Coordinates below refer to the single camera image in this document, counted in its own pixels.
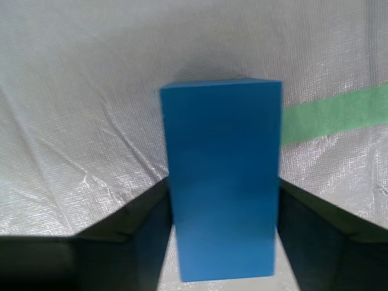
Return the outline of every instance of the rectangular block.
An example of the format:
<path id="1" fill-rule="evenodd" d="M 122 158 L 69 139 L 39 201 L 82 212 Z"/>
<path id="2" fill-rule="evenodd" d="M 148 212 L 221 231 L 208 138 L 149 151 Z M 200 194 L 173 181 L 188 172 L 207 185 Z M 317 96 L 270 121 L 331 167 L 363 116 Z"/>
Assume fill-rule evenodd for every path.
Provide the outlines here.
<path id="1" fill-rule="evenodd" d="M 181 279 L 272 275 L 281 83 L 173 83 L 160 95 Z"/>

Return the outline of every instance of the woven plastic sheet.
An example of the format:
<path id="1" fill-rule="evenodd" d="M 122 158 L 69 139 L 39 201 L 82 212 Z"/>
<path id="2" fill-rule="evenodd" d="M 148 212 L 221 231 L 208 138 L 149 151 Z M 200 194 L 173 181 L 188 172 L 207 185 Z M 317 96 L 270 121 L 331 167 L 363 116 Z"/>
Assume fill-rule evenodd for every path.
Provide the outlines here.
<path id="1" fill-rule="evenodd" d="M 167 175 L 155 92 L 172 81 L 284 81 L 284 105 L 388 82 L 384 0 L 0 1 L 0 233 L 68 235 Z M 282 148 L 281 175 L 388 227 L 388 125 Z M 276 275 L 159 290 L 297 290 Z"/>

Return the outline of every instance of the green tape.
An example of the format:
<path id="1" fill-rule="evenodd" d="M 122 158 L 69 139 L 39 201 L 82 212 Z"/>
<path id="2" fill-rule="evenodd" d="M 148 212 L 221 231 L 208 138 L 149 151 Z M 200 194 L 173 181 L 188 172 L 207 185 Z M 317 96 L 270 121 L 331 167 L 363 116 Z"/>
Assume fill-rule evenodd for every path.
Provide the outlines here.
<path id="1" fill-rule="evenodd" d="M 283 108 L 281 144 L 388 122 L 388 84 Z"/>

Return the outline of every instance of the blue foam block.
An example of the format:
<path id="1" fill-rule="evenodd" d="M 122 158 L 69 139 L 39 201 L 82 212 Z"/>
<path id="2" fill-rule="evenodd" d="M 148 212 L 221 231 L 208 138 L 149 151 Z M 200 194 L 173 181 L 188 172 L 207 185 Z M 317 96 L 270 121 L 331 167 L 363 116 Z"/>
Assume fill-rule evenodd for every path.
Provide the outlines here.
<path id="1" fill-rule="evenodd" d="M 273 274 L 281 83 L 173 83 L 160 91 L 183 281 Z"/>

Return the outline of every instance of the gray surface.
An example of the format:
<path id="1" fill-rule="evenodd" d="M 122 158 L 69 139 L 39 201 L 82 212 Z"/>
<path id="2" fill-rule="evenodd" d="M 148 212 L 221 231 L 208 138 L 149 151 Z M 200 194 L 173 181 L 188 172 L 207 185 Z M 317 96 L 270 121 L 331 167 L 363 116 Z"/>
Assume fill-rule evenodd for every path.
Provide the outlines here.
<path id="1" fill-rule="evenodd" d="M 284 81 L 295 105 L 388 82 L 385 0 L 0 1 L 0 233 L 68 235 L 167 174 L 155 90 Z M 282 177 L 388 227 L 388 125 L 282 148 Z M 160 290 L 296 290 L 276 275 Z"/>

